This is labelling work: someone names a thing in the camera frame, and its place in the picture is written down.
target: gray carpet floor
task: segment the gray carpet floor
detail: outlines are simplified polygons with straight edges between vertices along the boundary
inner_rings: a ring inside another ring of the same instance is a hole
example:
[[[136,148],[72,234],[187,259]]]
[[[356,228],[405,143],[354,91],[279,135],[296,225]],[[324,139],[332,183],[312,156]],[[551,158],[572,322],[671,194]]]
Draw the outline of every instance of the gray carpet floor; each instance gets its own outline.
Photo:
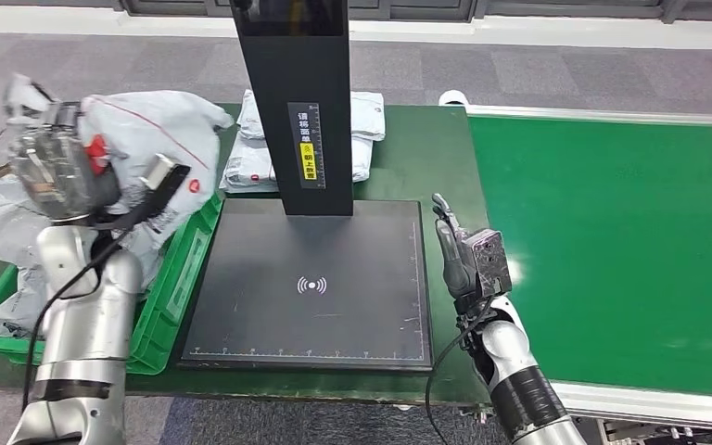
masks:
[[[234,39],[0,34],[0,101],[11,71],[67,100],[179,89],[239,102],[248,87]],[[389,104],[459,89],[480,105],[712,114],[712,51],[355,42],[351,86]],[[505,443],[492,421],[435,414],[452,444]],[[0,444],[18,416],[19,396],[0,392]],[[133,445],[439,443],[419,408],[131,397],[127,416]]]

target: yellow warning label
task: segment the yellow warning label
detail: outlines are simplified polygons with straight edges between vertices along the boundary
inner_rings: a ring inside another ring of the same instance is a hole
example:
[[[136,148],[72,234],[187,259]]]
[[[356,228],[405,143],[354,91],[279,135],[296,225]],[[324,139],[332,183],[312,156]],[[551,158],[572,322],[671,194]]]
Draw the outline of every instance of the yellow warning label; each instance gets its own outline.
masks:
[[[315,147],[309,142],[299,144],[299,152],[301,153],[301,172],[304,173],[304,179],[314,181],[318,179],[318,171],[315,169]]]

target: white baseboard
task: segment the white baseboard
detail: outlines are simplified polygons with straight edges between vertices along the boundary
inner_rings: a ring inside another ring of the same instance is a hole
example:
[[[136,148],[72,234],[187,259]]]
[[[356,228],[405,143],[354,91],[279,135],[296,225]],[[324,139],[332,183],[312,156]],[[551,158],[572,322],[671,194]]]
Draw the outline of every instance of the white baseboard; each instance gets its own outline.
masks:
[[[0,6],[0,32],[236,37],[232,19],[131,17],[108,8]],[[360,21],[350,39],[489,45],[712,49],[712,22],[498,17],[471,23]]]

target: white plastic bag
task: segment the white plastic bag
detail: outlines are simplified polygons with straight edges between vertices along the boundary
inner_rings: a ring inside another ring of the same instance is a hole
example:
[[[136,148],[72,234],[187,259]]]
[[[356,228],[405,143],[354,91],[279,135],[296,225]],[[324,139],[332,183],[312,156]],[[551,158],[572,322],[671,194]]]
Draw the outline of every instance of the white plastic bag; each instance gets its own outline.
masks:
[[[353,182],[370,177],[373,141],[352,136],[350,139]],[[220,188],[228,193],[276,192],[277,177],[265,139],[248,139],[238,133],[233,150],[222,172]]]
[[[83,100],[82,109],[83,142],[101,134],[119,178],[122,197],[110,212],[125,213],[139,201],[145,190],[139,177],[157,153],[191,167],[166,211],[121,242],[140,260],[145,289],[157,275],[164,241],[214,193],[220,147],[214,127],[227,128],[233,119],[205,99],[175,91],[93,95]],[[19,269],[18,291],[0,305],[0,337],[28,335],[45,304],[46,277],[35,241],[48,225],[16,176],[0,179],[0,261]]]
[[[252,90],[244,92],[236,123],[239,132],[247,139],[266,137]],[[350,92],[350,133],[371,141],[382,141],[386,137],[383,95],[366,91]]]
[[[149,221],[147,234],[160,248],[216,190],[220,138],[214,127],[228,128],[233,118],[208,100],[180,91],[90,95],[81,109],[83,143],[101,134],[119,178],[121,199],[111,213],[126,213],[139,202],[145,190],[140,176],[158,153],[190,166],[168,207]]]

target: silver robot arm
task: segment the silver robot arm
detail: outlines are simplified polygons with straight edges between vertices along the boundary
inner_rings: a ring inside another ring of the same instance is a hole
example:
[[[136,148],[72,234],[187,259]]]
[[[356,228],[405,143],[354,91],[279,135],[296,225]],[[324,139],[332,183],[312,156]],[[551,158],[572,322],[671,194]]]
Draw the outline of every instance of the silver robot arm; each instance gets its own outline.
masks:
[[[443,278],[454,297],[457,325],[470,328],[461,347],[488,389],[492,407],[515,445],[585,445],[530,350],[511,301],[500,232],[469,232],[446,200],[433,195]]]
[[[48,298],[27,357],[30,364],[42,333],[42,362],[31,394],[27,366],[23,413],[7,444],[124,445],[126,362],[143,272],[119,242],[164,210],[189,167],[158,155],[141,178],[142,201],[110,215],[118,180],[111,166],[92,166],[77,134],[77,105],[16,77],[5,110],[16,130],[10,167],[52,223],[37,236]],[[114,230],[121,231],[115,239]]]

